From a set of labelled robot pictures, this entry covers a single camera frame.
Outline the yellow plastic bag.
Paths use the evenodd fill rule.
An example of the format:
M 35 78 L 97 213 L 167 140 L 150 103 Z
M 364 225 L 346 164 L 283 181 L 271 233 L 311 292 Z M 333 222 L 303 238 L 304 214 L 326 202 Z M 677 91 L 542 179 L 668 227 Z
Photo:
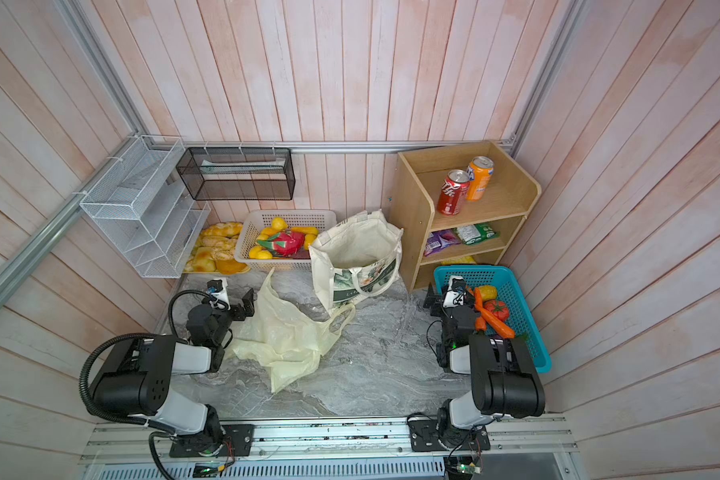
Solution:
M 271 275 L 259 289 L 254 307 L 254 315 L 233 329 L 225 357 L 253 360 L 265 368 L 273 394 L 314 373 L 356 317 L 355 306 L 347 304 L 328 320 L 315 321 L 280 298 Z

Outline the purple snack packet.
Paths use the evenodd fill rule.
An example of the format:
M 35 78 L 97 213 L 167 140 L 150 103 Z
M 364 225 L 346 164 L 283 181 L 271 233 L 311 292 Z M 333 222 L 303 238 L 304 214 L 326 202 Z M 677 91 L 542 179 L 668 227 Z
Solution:
M 460 244 L 460 238 L 451 229 L 434 231 L 431 232 L 427 238 L 423 255 L 428 257 L 439 253 L 450 246 Z

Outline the canvas tote bag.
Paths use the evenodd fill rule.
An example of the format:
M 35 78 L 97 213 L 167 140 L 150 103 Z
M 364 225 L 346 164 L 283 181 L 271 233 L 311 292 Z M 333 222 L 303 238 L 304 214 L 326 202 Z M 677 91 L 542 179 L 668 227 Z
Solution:
M 360 212 L 320 233 L 309 247 L 313 287 L 330 314 L 385 293 L 398 279 L 404 230 L 383 212 Z

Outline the red soda can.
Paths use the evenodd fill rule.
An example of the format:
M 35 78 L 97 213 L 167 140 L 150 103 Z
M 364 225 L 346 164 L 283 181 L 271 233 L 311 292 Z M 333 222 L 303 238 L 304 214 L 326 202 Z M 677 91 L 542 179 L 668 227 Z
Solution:
M 459 214 L 466 201 L 469 184 L 470 177 L 465 170 L 449 171 L 440 189 L 437 211 L 448 216 Z

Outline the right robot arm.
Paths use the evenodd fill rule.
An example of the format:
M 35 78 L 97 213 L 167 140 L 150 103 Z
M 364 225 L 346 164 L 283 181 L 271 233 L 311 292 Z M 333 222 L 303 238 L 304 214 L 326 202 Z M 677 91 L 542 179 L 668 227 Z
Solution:
M 441 341 L 427 341 L 438 365 L 470 380 L 467 393 L 438 410 L 435 431 L 443 447 L 486 448 L 489 424 L 544 413 L 543 386 L 526 340 L 509 326 L 506 304 L 459 284 L 444 293 L 429 286 L 423 307 L 441 327 Z

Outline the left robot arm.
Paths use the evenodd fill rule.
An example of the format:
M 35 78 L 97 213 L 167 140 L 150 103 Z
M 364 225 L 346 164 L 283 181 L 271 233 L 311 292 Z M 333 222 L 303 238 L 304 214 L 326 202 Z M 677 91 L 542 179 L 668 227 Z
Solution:
M 168 335 L 119 335 L 85 360 L 78 389 L 86 410 L 109 422 L 151 428 L 186 453 L 218 454 L 230 444 L 218 412 L 177 392 L 171 380 L 218 372 L 232 324 L 254 316 L 255 300 L 252 289 L 229 300 L 221 279 L 204 290 L 178 292 L 168 305 Z

